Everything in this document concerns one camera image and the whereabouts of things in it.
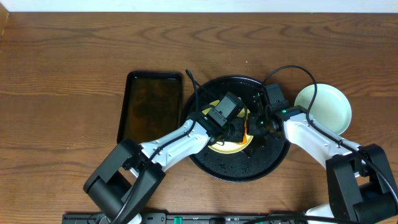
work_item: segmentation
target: robotic arm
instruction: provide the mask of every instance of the robotic arm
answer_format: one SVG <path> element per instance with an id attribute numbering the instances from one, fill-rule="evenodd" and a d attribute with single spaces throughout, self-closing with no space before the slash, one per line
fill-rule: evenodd
<path id="1" fill-rule="evenodd" d="M 375 223 L 397 215 L 391 191 L 380 181 L 378 174 L 350 150 L 308 125 L 306 109 L 300 106 L 289 108 L 278 85 L 267 86 L 261 94 L 269 105 L 271 116 L 265 117 L 270 117 L 274 132 L 306 150 L 326 169 L 329 204 L 312 208 L 306 215 L 336 217 L 361 223 Z M 165 177 L 167 169 L 220 138 L 236 141 L 243 137 L 244 129 L 238 128 L 240 120 L 236 117 L 243 108 L 239 98 L 227 93 L 208 114 L 193 113 L 190 117 L 197 117 L 196 122 L 188 117 L 181 128 L 158 140 L 140 145 L 132 140 L 122 141 L 86 181 L 84 191 L 109 220 L 116 219 L 114 224 L 140 223 L 139 212 Z M 249 114 L 248 134 L 264 135 L 268 132 L 264 125 L 258 126 L 260 119 L 264 119 L 263 114 Z M 365 155 L 378 166 L 392 188 L 397 189 L 387 157 L 379 146 L 362 147 L 334 134 L 318 122 L 314 123 L 327 135 Z M 226 135 L 226 127 L 231 125 Z M 178 138 L 187 132 L 188 135 Z M 156 149 L 165 144 L 167 146 L 153 156 Z M 134 185 L 119 173 L 120 167 L 130 170 L 137 177 Z M 358 186 L 355 177 L 359 175 L 370 176 L 369 183 Z"/>

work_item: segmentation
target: white background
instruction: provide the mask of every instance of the white background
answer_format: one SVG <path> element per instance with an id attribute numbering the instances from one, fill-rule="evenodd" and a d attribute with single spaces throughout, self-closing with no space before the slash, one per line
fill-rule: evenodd
<path id="1" fill-rule="evenodd" d="M 398 12 L 398 0 L 0 0 L 10 12 Z"/>

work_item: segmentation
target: white plate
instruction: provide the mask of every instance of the white plate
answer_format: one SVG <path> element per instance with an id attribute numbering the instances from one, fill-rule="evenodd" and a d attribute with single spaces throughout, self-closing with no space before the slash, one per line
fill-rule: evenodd
<path id="1" fill-rule="evenodd" d="M 318 84 L 317 97 L 311 108 L 315 119 L 336 134 L 345 132 L 351 122 L 352 111 L 347 97 L 338 89 L 327 84 Z M 296 97 L 294 105 L 308 108 L 314 85 L 305 87 Z"/>

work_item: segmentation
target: black plate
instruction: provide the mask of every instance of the black plate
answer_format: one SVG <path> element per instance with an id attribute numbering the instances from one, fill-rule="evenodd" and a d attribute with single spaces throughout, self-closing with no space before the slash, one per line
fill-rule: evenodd
<path id="1" fill-rule="evenodd" d="M 257 112 L 257 103 L 253 100 L 253 96 L 261 87 L 258 80 L 239 76 L 221 77 L 204 84 L 203 87 L 219 99 L 230 91 L 240 97 L 251 112 Z M 199 107 L 217 100 L 203 89 L 199 89 L 198 95 Z M 185 104 L 181 124 L 194 110 L 194 100 L 195 95 L 192 95 Z M 289 147 L 290 143 L 283 139 L 274 139 L 270 136 L 254 137 L 241 152 L 221 154 L 206 147 L 190 157 L 201 170 L 213 177 L 230 182 L 247 182 L 272 172 L 282 162 Z"/>

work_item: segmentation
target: yellow plate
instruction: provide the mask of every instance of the yellow plate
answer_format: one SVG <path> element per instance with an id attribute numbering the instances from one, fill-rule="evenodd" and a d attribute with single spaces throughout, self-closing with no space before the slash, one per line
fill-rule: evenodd
<path id="1" fill-rule="evenodd" d="M 213 106 L 216 106 L 220 101 L 216 100 L 211 102 L 210 104 Z M 210 111 L 210 108 L 205 109 L 202 111 L 202 113 L 207 114 Z M 246 115 L 246 119 L 248 118 L 250 111 L 248 110 L 248 113 Z M 241 112 L 239 112 L 238 117 L 243 117 L 244 116 L 244 109 L 241 110 Z M 223 154 L 231 154 L 231 153 L 235 153 L 235 152 L 239 152 L 241 150 L 243 150 L 246 146 L 248 146 L 250 144 L 250 142 L 253 140 L 253 136 L 248 135 L 247 133 L 245 133 L 245 137 L 246 137 L 246 143 L 244 144 L 240 144 L 240 143 L 235 143 L 235 142 L 225 142 L 224 145 L 222 146 L 222 142 L 218 142 L 214 145 L 209 146 L 210 149 L 219 152 L 219 153 L 223 153 Z"/>

